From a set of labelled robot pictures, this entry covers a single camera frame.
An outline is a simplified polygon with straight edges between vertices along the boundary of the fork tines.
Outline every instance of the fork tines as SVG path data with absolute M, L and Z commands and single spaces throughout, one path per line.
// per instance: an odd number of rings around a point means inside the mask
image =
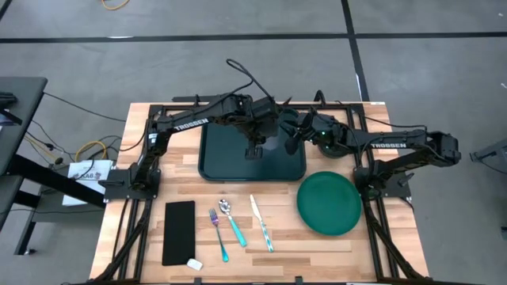
M 212 223 L 215 224 L 215 223 L 218 223 L 219 222 L 219 217 L 216 216 L 216 212 L 215 212 L 215 209 L 210 209 L 209 210 L 209 216 L 210 218 L 212 218 Z

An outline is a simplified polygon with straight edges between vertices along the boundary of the green plate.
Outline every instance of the green plate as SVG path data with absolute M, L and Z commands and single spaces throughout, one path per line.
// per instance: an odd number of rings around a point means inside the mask
M 298 211 L 314 231 L 331 236 L 345 234 L 359 221 L 361 200 L 356 187 L 332 172 L 310 175 L 298 191 Z

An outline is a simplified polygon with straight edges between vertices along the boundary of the knife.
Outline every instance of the knife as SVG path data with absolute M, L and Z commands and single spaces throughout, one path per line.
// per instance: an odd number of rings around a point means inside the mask
M 255 203 L 254 195 L 250 195 L 250 202 L 252 203 L 253 214 L 259 219 L 262 227 L 262 233 L 264 234 L 264 239 L 266 240 L 266 245 L 268 245 L 268 250 L 270 253 L 274 251 L 273 245 L 271 244 L 271 240 L 269 239 L 268 230 L 266 229 L 266 225 L 262 222 L 261 213 L 259 212 L 259 208 L 257 207 L 257 203 Z

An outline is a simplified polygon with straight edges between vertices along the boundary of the black tray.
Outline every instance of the black tray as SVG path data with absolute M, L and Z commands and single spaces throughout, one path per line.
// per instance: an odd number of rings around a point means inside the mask
M 279 120 L 293 114 L 282 114 Z M 199 174 L 209 181 L 297 181 L 307 171 L 304 143 L 288 155 L 284 143 L 288 135 L 281 129 L 268 138 L 262 158 L 245 159 L 248 141 L 235 127 L 214 123 L 203 126 L 200 137 Z

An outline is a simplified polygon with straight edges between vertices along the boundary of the white eraser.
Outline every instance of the white eraser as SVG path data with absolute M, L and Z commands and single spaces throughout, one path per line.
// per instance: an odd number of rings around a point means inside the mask
M 197 271 L 199 271 L 202 267 L 203 267 L 203 264 L 193 258 L 190 258 L 189 259 L 189 262 L 187 262 L 187 266 L 192 268 L 192 269 L 196 269 Z

